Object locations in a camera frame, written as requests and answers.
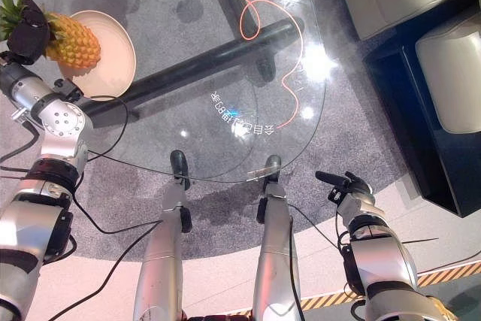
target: wire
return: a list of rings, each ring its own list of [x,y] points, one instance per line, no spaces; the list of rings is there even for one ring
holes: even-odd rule
[[[70,241],[70,243],[72,244],[72,248],[64,253],[63,255],[61,255],[59,258],[57,259],[54,259],[53,261],[46,261],[44,262],[44,265],[49,265],[50,263],[55,263],[55,262],[58,262],[58,261],[62,261],[63,259],[66,259],[67,257],[69,257],[71,254],[73,254],[76,250],[77,250],[77,242],[75,241],[75,238],[74,236],[72,235],[69,235],[68,236],[68,239]]]
[[[102,156],[105,156],[107,153],[109,153],[113,148],[115,148],[115,146],[120,142],[120,140],[122,139],[123,137],[123,134],[124,132],[126,131],[126,127],[127,127],[127,124],[129,123],[129,108],[127,107],[127,104],[120,98],[114,96],[114,95],[96,95],[94,97],[89,97],[89,99],[97,99],[97,98],[111,98],[110,101],[119,101],[120,103],[122,103],[122,106],[125,108],[126,110],[126,119],[123,123],[123,127],[122,127],[122,131],[120,132],[119,134],[119,137],[117,138],[117,140],[110,146],[110,148],[108,150],[106,150],[105,152],[103,153],[97,153],[97,152],[93,152],[93,151],[90,151],[94,154],[96,154],[95,157],[92,157],[91,159],[88,159],[87,162],[91,162],[91,161],[94,161],[96,160],[97,158],[99,157],[102,157]]]
[[[0,176],[0,178],[4,178],[6,180],[25,180],[25,177]]]
[[[262,3],[267,3],[267,4],[270,4],[270,5],[273,5],[274,7],[280,9],[282,12],[284,12],[285,14],[287,14],[287,16],[290,18],[290,20],[294,23],[295,25],[295,28],[297,29],[298,33],[299,33],[299,39],[301,40],[301,52],[299,53],[299,57],[298,57],[298,60],[297,62],[295,63],[294,67],[291,69],[291,71],[287,72],[286,74],[284,74],[284,76],[282,77],[282,80],[280,81],[283,85],[283,87],[289,92],[291,93],[292,97],[294,97],[294,100],[295,100],[295,110],[294,112],[292,113],[291,117],[289,118],[289,120],[287,120],[286,122],[282,123],[280,126],[277,126],[276,128],[277,129],[281,129],[282,127],[284,126],[287,126],[289,123],[291,123],[291,121],[295,118],[295,116],[297,115],[298,111],[299,111],[299,100],[298,100],[298,97],[297,95],[294,93],[294,91],[289,88],[289,86],[286,84],[286,78],[291,75],[292,73],[294,73],[295,69],[299,66],[299,64],[301,64],[301,60],[302,60],[302,54],[304,52],[304,38],[302,37],[302,31],[301,31],[301,28],[299,27],[298,23],[295,21],[294,17],[286,10],[284,9],[283,7],[281,7],[280,5],[274,3],[274,2],[271,2],[270,0],[244,0],[247,4],[244,6],[244,9],[242,10],[242,13],[240,14],[240,19],[239,19],[239,30],[240,30],[240,34],[242,35],[242,38],[244,38],[246,41],[251,41],[252,39],[254,39],[255,37],[257,37],[257,35],[259,35],[260,31],[261,31],[261,19],[260,19],[260,16],[259,16],[259,13],[256,9],[256,6],[254,5],[255,3],[259,3],[259,2],[262,2]],[[250,7],[253,8],[254,10],[254,13],[256,14],[256,18],[257,18],[257,32],[252,36],[252,37],[247,37],[245,34],[244,34],[244,15],[247,11],[247,9],[249,9]]]
[[[291,222],[289,224],[289,273],[291,274],[291,286],[292,286],[292,293],[294,293],[295,304],[298,307],[299,316],[301,317],[301,321],[306,321],[304,318],[304,313],[302,312],[301,302],[299,301],[298,292],[295,289],[295,282],[294,282],[294,267],[292,265],[292,239],[294,238],[294,233],[292,231],[292,224],[294,223],[292,217]]]
[[[29,149],[31,146],[33,146],[35,143],[37,143],[38,138],[40,137],[40,134],[38,133],[37,129],[28,121],[26,120],[25,122],[22,122],[22,127],[25,128],[27,131],[29,131],[32,134],[32,139],[24,144],[23,146],[17,148],[16,150],[5,154],[4,156],[0,157],[0,164],[5,162],[7,159],[10,159],[12,157],[15,157],[21,152],[26,151]],[[0,165],[0,169],[3,171],[10,171],[10,172],[28,172],[29,169],[26,168],[12,168],[12,167],[5,167],[3,165]]]
[[[344,293],[344,295],[346,295],[346,297],[351,298],[352,300],[355,300],[355,299],[357,299],[357,298],[362,297],[361,295],[358,295],[357,293],[355,293],[352,289],[351,289],[351,292],[348,294],[348,293],[346,292],[346,287],[347,287],[348,285],[349,285],[349,283],[346,282],[346,283],[344,284],[344,287],[343,287],[343,293]]]
[[[341,241],[345,235],[348,235],[349,231],[344,231],[343,233],[340,234],[339,238],[337,239],[337,249],[340,252],[341,246],[347,246],[347,244],[343,244]]]
[[[83,173],[80,176],[80,180],[78,181],[77,185],[75,186],[76,191],[77,191],[78,187],[80,187],[82,182],[83,182]],[[131,229],[137,229],[137,228],[142,227],[142,226],[153,225],[154,223],[157,224],[157,223],[160,222],[160,220],[156,220],[156,221],[141,223],[141,224],[138,224],[138,225],[135,225],[135,226],[130,226],[130,227],[127,227],[127,228],[124,228],[124,229],[117,229],[116,231],[105,231],[104,229],[102,229],[97,224],[97,222],[92,218],[92,216],[90,216],[90,214],[85,210],[85,208],[82,207],[82,205],[79,203],[79,201],[75,197],[75,194],[72,195],[72,200],[74,201],[75,205],[79,208],[79,210],[82,211],[82,213],[85,215],[85,217],[87,217],[87,219],[93,224],[93,226],[96,229],[98,229],[101,233],[103,233],[104,235],[115,235],[116,233],[130,231]]]
[[[335,218],[335,225],[336,225],[336,236],[337,236],[337,239],[339,239],[339,226],[337,225],[337,219],[339,218],[339,212],[337,212],[337,209],[338,209],[339,206],[336,206],[336,213],[334,214],[334,218]]]
[[[424,240],[404,241],[402,242],[402,244],[417,244],[419,242],[428,242],[428,241],[434,241],[434,240],[439,240],[439,238],[435,237],[435,238],[425,238]]]
[[[366,305],[366,300],[358,300],[354,302],[351,306],[351,316],[354,317],[356,321],[365,321],[362,317],[358,316],[357,313],[355,312],[358,307],[365,306]]]
[[[51,317],[48,321],[54,321],[55,319],[58,319],[61,315],[63,315],[64,313],[67,313],[69,312],[71,309],[75,308],[76,306],[78,306],[79,304],[82,304],[84,303],[85,301],[88,301],[90,300],[92,297],[98,295],[104,288],[105,286],[107,285],[108,281],[110,280],[110,278],[112,277],[112,274],[115,272],[117,266],[119,265],[119,263],[123,260],[123,258],[126,256],[127,253],[129,253],[129,251],[134,248],[134,246],[136,244],[138,244],[140,241],[142,241],[142,239],[147,236],[149,233],[151,233],[151,231],[154,230],[155,227],[157,227],[157,225],[160,223],[161,221],[157,221],[156,224],[152,227],[150,227],[147,231],[145,231],[142,235],[140,235],[134,242],[132,242],[130,244],[130,246],[128,246],[126,248],[125,251],[123,251],[122,255],[120,255],[120,257],[115,261],[115,264],[113,265],[112,269],[109,271],[108,275],[106,276],[103,284],[94,292],[92,292],[91,294],[85,296],[84,298],[82,298],[81,300],[71,304],[70,306],[66,307],[65,309],[63,309],[62,311],[58,312],[55,316]]]
[[[299,212],[302,216],[304,216],[304,218],[305,218],[307,221],[309,221],[309,223],[318,231],[318,233],[320,233],[321,236],[323,236],[323,237],[327,240],[327,242],[329,242],[334,248],[338,248],[338,247],[335,245],[334,242],[332,242],[320,229],[317,228],[316,224],[315,224],[313,221],[311,221],[311,220],[309,219],[309,217],[304,214],[304,212],[302,212],[299,208],[297,208],[297,207],[294,206],[293,204],[288,203],[287,205],[288,205],[289,207],[294,208],[297,212]]]
[[[448,266],[452,266],[452,265],[455,265],[456,263],[463,262],[463,261],[467,261],[468,259],[473,259],[474,257],[479,256],[479,255],[481,255],[481,250],[479,250],[478,252],[474,253],[472,256],[466,257],[465,259],[459,259],[458,261],[446,263],[445,265],[437,266],[437,267],[435,267],[435,268],[431,268],[431,269],[429,269],[429,270],[420,272],[420,274],[424,274],[424,273],[426,273],[426,272],[436,271],[436,270],[439,270],[440,268],[445,268],[445,267],[448,267]]]

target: floor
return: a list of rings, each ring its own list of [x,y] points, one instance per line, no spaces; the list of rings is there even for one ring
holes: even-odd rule
[[[386,211],[390,226],[401,240],[439,238],[409,246],[420,271],[473,254],[481,244],[478,232],[481,211],[459,219],[417,196],[362,64],[362,58],[392,33],[387,31],[360,42],[343,0],[313,0],[313,3],[326,53],[339,66],[326,84],[322,118],[313,140],[281,174],[289,200],[334,240],[334,205],[326,199],[329,187],[316,181],[313,174],[319,169],[337,174],[349,170],[373,186],[379,206]],[[49,65],[43,70],[42,74],[55,71]],[[12,110],[11,104],[1,97],[0,124],[8,132],[0,134],[0,153],[18,147],[25,136],[18,126],[10,126]],[[38,151],[38,147],[33,147],[11,164],[28,167]],[[77,198],[106,229],[155,219],[153,209],[161,206],[170,180],[106,159],[89,164],[85,173]],[[8,199],[15,183],[1,180],[0,199]],[[255,221],[260,192],[261,184],[257,182],[197,181],[189,190],[187,198],[194,230],[183,239],[183,305],[188,315],[225,312],[252,304],[262,236],[262,227]],[[93,291],[113,260],[139,234],[100,235],[77,208],[72,207],[71,211],[72,234],[79,243],[76,256],[42,268],[30,320],[46,319],[55,310]],[[341,289],[345,277],[337,251],[299,214],[292,211],[292,215],[300,255],[302,296]],[[133,249],[100,295],[62,319],[104,319],[106,313],[109,319],[130,319],[144,248],[145,243],[140,243]]]
[[[422,289],[426,295],[436,295],[459,319],[463,321],[477,321],[481,315],[481,274],[466,277],[446,283],[427,286]],[[337,319],[351,319],[350,308],[352,304],[340,304],[338,306],[325,307],[322,309],[305,312],[306,320],[314,321],[322,319],[335,321]],[[363,317],[363,307],[360,307],[358,315]]]
[[[407,245],[418,272],[463,259],[479,250],[481,211],[464,219],[448,213],[413,195],[408,176],[396,180],[375,196],[377,205],[386,211],[389,225],[402,241],[439,238]],[[298,215],[294,212],[292,215],[297,222]],[[334,219],[323,221],[318,227],[335,240]],[[303,298],[344,287],[346,278],[342,259],[314,228],[296,233],[295,243]],[[187,315],[224,313],[251,307],[258,256],[259,247],[254,247],[222,256],[185,260],[183,309]],[[41,269],[28,320],[46,319],[93,292],[112,264],[112,261],[72,256],[45,266]],[[86,317],[100,321],[106,313],[109,319],[131,319],[140,266],[140,262],[122,262],[99,295],[61,319],[73,321]]]

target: glass table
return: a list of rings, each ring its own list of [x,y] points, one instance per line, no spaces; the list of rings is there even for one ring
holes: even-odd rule
[[[130,121],[112,159],[171,172],[180,149],[192,178],[242,182],[269,174],[308,145],[319,122],[325,55],[311,0],[35,0],[46,10],[103,11],[127,30],[137,71],[121,96]],[[47,82],[54,62],[35,71]],[[82,101],[102,152],[117,139],[117,101]]]

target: black stand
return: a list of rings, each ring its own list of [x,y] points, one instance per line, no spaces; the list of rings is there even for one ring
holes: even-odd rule
[[[238,34],[239,19],[245,2],[242,0],[219,0],[219,3],[232,31]],[[298,18],[295,20],[303,32],[304,22]],[[244,15],[244,29],[247,35],[253,35],[257,30],[257,25],[249,11]],[[262,28],[259,35],[251,41],[245,41],[242,38],[230,41],[170,68],[136,80],[120,96],[120,99],[132,111],[133,108],[150,99],[245,63],[247,59],[252,64],[256,64],[264,82],[257,85],[262,86],[275,77],[274,55],[297,39],[298,32],[291,20],[280,20]],[[119,102],[87,101],[79,106],[92,119],[95,128],[122,124],[125,119],[124,110]]]
[[[416,55],[416,42],[477,0],[449,0],[396,28],[365,64],[423,198],[465,217],[481,208],[481,132],[441,127]]]

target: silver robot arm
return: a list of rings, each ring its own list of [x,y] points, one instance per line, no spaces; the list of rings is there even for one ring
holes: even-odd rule
[[[334,185],[328,199],[346,226],[350,243],[341,254],[349,286],[366,298],[366,321],[444,321],[434,303],[418,292],[412,256],[375,206],[371,187],[349,172],[345,177],[316,172]]]
[[[87,160],[90,119],[63,102],[41,78],[0,58],[0,88],[25,122],[42,122],[41,156],[5,202],[0,216],[0,320],[24,320],[40,267],[65,251],[71,231],[68,212],[75,184]]]

